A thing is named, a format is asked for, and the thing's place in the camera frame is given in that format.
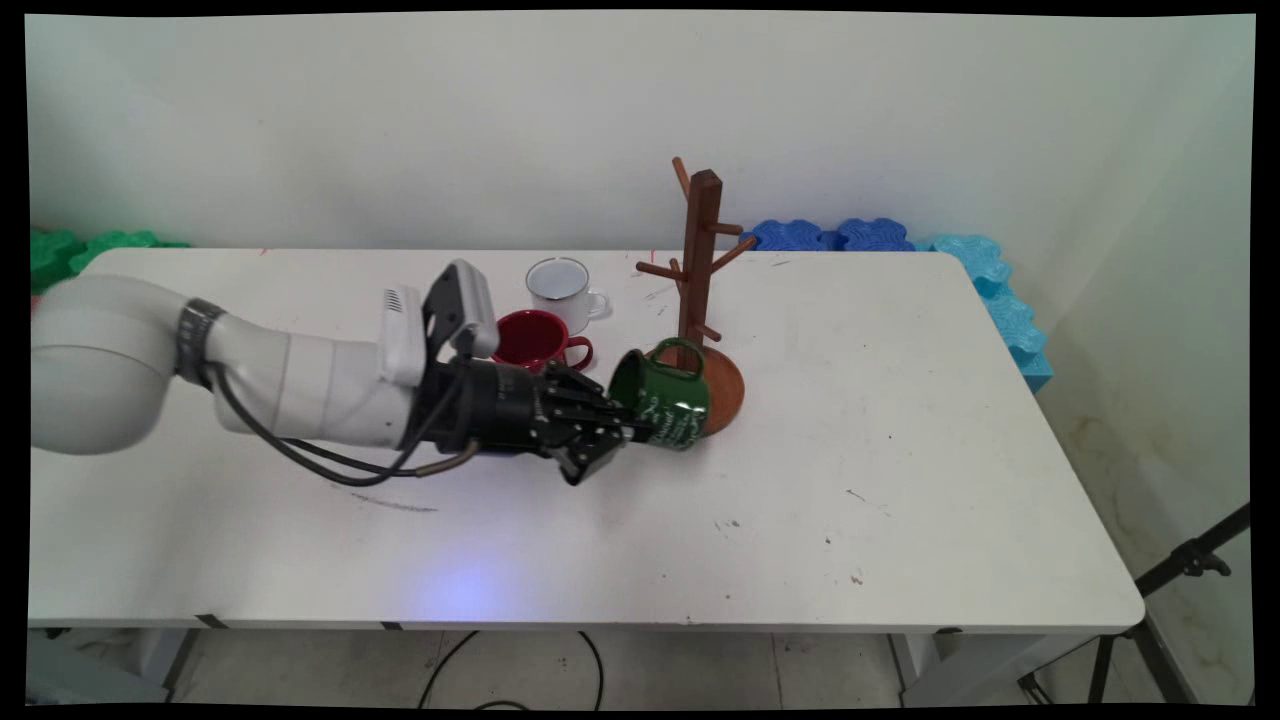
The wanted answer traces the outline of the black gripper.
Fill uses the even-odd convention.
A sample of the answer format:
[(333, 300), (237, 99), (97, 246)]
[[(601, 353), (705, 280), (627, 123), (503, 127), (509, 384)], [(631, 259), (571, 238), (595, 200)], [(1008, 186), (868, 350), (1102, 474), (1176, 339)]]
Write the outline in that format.
[(440, 454), (460, 454), (472, 442), (481, 454), (548, 457), (553, 451), (570, 486), (655, 432), (653, 421), (607, 397), (595, 380), (559, 364), (543, 375), (484, 360), (433, 360), (413, 391), (415, 443), (434, 445)]

